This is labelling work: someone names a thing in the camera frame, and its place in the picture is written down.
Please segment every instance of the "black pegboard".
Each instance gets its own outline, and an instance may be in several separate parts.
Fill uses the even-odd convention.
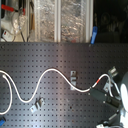
[[[54,67],[70,79],[70,71],[78,73],[77,87],[86,89],[116,66],[123,75],[128,70],[128,45],[122,44],[54,44],[0,43],[0,69],[14,79],[23,99],[29,99],[40,75]],[[102,89],[104,78],[97,88]],[[32,114],[29,108],[36,98],[45,105]],[[0,111],[9,104],[9,88],[0,78]],[[55,72],[47,73],[29,104],[22,103],[13,88],[13,104],[5,115],[3,128],[94,128],[108,119],[114,110],[91,98],[87,93],[70,91],[69,85]]]

